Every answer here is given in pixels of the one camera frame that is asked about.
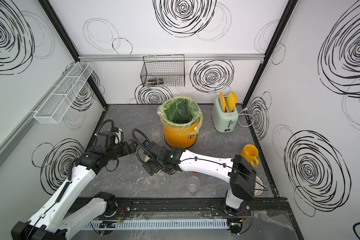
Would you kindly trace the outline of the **clear jar with oatmeal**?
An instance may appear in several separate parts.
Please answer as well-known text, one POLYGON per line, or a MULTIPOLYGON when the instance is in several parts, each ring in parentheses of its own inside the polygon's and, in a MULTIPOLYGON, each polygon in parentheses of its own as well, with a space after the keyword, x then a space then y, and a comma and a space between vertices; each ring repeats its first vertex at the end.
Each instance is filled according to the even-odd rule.
POLYGON ((200 180, 196 176, 192 176, 187 180, 187 194, 188 196, 195 196, 200 189, 200 180))

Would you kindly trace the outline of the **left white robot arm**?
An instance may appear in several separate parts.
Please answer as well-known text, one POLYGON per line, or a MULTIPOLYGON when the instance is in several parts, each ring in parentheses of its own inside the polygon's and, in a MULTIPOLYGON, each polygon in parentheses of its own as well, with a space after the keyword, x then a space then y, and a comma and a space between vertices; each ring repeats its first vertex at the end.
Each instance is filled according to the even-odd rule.
POLYGON ((100 192, 71 215, 69 209, 83 189, 110 161, 125 155, 128 143, 120 128, 97 132, 94 144, 69 165, 68 176, 51 198, 27 222, 11 230, 14 240, 70 240, 98 216, 113 217, 121 212, 110 193, 100 192))

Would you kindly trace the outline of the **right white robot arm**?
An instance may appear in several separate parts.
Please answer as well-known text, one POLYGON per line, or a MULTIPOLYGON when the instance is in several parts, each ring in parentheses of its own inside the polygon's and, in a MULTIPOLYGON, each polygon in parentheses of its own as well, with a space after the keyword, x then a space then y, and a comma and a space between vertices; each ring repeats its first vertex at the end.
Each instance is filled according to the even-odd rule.
POLYGON ((138 148, 162 172, 172 175, 177 171, 197 172, 212 176, 230 184, 225 197, 228 209, 238 210, 243 202, 255 199, 257 171, 244 157, 215 158, 196 154, 182 148, 161 147, 155 142, 145 141, 138 148))

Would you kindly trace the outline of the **orange trash bin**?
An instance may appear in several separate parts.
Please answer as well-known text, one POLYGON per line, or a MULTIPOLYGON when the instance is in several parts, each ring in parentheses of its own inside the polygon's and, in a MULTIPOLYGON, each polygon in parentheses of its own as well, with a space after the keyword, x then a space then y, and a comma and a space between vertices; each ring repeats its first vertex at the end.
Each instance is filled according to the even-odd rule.
POLYGON ((200 120, 196 119, 186 123, 163 123, 166 143, 171 147, 187 149, 198 138, 200 120))

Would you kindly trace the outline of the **green plastic bin liner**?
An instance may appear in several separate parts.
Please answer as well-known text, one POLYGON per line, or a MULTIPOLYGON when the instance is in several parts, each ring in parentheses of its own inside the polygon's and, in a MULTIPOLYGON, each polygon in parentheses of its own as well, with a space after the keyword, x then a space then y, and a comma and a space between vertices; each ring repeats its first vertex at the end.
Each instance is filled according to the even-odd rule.
POLYGON ((157 110, 163 127, 180 136, 197 135, 203 124, 203 113, 190 97, 173 97, 157 110))

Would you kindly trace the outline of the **mint green toaster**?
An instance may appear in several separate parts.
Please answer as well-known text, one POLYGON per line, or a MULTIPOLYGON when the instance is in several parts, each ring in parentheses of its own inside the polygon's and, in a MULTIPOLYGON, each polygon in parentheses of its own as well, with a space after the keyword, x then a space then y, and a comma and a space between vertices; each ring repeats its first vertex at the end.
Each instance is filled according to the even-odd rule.
POLYGON ((233 112, 223 112, 220 106, 219 97, 214 100, 212 108, 212 119, 216 130, 220 133, 231 133, 238 123, 239 114, 234 107, 233 112))

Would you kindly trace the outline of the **dark item in basket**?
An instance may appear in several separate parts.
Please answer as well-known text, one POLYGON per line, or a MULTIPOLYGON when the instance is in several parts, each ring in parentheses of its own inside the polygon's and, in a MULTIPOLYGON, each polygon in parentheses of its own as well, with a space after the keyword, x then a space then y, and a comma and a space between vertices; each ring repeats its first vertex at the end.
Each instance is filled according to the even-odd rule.
POLYGON ((163 78, 148 79, 146 80, 145 84, 146 87, 160 86, 160 85, 164 85, 164 80, 163 78))

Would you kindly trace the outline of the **left yellow toast slice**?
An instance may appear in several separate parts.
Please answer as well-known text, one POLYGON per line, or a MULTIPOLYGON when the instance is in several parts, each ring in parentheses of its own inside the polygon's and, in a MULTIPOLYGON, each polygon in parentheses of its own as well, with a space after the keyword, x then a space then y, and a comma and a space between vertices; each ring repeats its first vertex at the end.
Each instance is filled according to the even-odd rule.
POLYGON ((224 97, 223 93, 220 93, 219 103, 220 103, 220 107, 221 107, 222 112, 225 113, 226 112, 226 100, 225 100, 225 97, 224 97))

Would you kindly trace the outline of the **yellow toast slice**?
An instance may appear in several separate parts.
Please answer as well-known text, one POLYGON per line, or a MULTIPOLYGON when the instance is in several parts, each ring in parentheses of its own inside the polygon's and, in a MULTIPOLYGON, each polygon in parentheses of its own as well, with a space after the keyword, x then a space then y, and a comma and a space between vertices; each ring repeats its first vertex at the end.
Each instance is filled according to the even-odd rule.
POLYGON ((224 97, 223 93, 220 93, 219 103, 220 103, 220 107, 221 107, 222 112, 225 113, 226 112, 226 100, 225 100, 225 97, 224 97))
POLYGON ((237 103, 237 96, 234 92, 230 92, 226 98, 227 108, 229 112, 233 112, 237 103))

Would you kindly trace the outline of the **yellow mug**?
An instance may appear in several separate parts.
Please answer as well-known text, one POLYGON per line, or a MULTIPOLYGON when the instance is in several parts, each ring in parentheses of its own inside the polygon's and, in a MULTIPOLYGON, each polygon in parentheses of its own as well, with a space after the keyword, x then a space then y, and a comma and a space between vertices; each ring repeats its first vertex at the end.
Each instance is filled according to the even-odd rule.
POLYGON ((257 159, 259 150, 254 145, 246 145, 241 151, 240 155, 245 158, 253 167, 257 167, 260 163, 257 159))

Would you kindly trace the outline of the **right yellow toast slice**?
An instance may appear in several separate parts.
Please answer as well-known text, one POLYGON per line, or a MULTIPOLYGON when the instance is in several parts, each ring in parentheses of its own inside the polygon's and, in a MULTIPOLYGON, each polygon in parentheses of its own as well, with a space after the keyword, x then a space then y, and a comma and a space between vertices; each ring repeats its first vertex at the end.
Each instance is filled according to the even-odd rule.
POLYGON ((233 112, 237 103, 237 96, 234 92, 230 92, 226 98, 227 108, 229 112, 233 112))

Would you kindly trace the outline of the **patterned white bowl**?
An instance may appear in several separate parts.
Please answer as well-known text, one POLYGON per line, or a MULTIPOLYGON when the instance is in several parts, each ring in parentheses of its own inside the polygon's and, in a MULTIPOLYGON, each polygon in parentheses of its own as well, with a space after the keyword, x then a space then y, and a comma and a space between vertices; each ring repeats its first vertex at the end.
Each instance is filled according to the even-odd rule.
POLYGON ((255 181, 255 197, 260 196, 263 192, 265 191, 265 188, 263 187, 263 182, 262 180, 256 176, 256 181, 255 181))

